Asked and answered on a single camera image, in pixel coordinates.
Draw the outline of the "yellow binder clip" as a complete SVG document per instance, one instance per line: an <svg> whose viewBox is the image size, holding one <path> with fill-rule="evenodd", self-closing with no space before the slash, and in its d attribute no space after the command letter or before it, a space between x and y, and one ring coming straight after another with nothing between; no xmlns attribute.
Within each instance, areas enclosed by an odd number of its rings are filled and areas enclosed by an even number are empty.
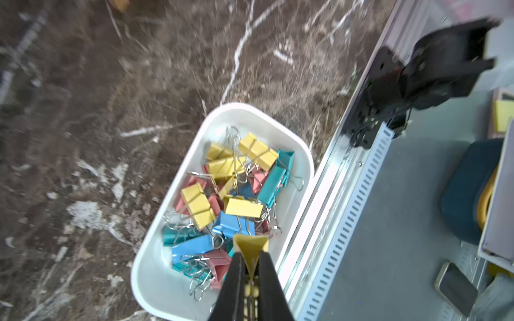
<svg viewBox="0 0 514 321"><path fill-rule="evenodd" d="M242 255L249 276L254 278L261 251L269 252L269 238L266 235L236 234L233 242L234 252Z"/></svg>
<svg viewBox="0 0 514 321"><path fill-rule="evenodd" d="M266 172L271 170L278 159L278 152L258 140L252 133L248 133L240 140L238 150Z"/></svg>

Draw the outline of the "smartphone on floor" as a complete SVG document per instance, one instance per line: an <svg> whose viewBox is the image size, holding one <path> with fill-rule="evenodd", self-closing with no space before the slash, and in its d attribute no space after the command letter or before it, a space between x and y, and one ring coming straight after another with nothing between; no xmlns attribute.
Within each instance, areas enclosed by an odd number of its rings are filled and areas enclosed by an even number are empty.
<svg viewBox="0 0 514 321"><path fill-rule="evenodd" d="M479 291L455 263L443 263L434 287L462 317L471 316Z"/></svg>

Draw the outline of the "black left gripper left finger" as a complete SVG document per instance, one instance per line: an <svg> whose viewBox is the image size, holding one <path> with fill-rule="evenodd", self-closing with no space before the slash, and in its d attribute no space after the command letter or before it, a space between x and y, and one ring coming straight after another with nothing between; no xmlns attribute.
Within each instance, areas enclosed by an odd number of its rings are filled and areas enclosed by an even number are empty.
<svg viewBox="0 0 514 321"><path fill-rule="evenodd" d="M235 253L218 300L208 320L243 320L245 284L246 263L241 253Z"/></svg>

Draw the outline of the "white storage tray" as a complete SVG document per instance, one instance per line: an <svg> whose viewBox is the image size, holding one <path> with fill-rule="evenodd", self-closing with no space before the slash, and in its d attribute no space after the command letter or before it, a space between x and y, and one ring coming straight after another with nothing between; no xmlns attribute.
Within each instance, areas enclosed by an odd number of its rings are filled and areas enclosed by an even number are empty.
<svg viewBox="0 0 514 321"><path fill-rule="evenodd" d="M297 190L294 181L277 200L277 218L282 233L270 240L269 253L284 286L291 275L299 250L293 243L301 227L301 218L313 190L315 173L313 157L307 144L294 132L260 111L244 103L233 102L214 109L203 121L189 151L178 169L149 228L131 270L131 287L139 305L147 312L166 320L207 320L210 307L218 294L207 291L201 301L189 294L191 280L171 266L171 250L163 247L164 216L176 203L188 172L199 170L212 141L222 142L226 129L236 127L241 135L249 132L273 149L294 152L292 176L304 181Z"/></svg>

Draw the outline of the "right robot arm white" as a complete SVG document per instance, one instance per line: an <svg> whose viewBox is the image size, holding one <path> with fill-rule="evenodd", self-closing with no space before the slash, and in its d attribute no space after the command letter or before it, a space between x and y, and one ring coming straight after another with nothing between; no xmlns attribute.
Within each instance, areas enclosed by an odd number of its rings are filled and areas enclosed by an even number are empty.
<svg viewBox="0 0 514 321"><path fill-rule="evenodd" d="M480 74L494 66L485 58L487 32L498 22L484 18L439 29L400 60L382 41L373 53L315 175L313 191L287 258L285 292L296 320L318 320L394 137L413 109L435 107L469 95Z"/></svg>

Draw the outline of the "dark teal stool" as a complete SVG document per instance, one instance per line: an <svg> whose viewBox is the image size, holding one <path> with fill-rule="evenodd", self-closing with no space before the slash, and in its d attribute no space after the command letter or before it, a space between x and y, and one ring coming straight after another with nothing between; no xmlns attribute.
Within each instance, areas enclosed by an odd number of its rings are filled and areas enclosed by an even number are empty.
<svg viewBox="0 0 514 321"><path fill-rule="evenodd" d="M480 140L465 151L444 188L439 210L449 230L461 241L479 244L479 198L499 164L503 139Z"/></svg>

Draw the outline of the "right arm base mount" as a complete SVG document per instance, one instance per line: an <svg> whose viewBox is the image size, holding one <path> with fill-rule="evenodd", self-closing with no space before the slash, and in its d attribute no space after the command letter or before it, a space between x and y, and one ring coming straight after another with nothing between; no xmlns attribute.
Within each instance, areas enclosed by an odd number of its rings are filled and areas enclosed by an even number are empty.
<svg viewBox="0 0 514 321"><path fill-rule="evenodd" d="M395 138L406 128L403 69L404 64L391 49L384 46L378 50L343 126L352 147L371 148L382 124L393 130Z"/></svg>

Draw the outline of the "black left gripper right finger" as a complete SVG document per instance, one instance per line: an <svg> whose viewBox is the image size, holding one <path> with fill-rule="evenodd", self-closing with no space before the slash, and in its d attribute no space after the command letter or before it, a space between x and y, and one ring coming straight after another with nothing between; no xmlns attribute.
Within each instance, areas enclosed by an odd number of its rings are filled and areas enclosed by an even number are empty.
<svg viewBox="0 0 514 321"><path fill-rule="evenodd" d="M258 287L258 320L294 321L272 258L264 251L258 258Z"/></svg>

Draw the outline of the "blue binder clip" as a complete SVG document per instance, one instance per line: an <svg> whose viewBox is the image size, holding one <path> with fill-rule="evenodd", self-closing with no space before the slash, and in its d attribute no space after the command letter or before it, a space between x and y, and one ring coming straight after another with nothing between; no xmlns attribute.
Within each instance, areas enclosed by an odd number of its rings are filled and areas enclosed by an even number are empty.
<svg viewBox="0 0 514 321"><path fill-rule="evenodd" d="M181 263L192 256L205 254L214 250L214 242L210 235L202 235L171 247L173 265Z"/></svg>
<svg viewBox="0 0 514 321"><path fill-rule="evenodd" d="M245 217L228 215L223 211L217 216L211 230L224 238L233 238L236 234L256 235L253 221Z"/></svg>

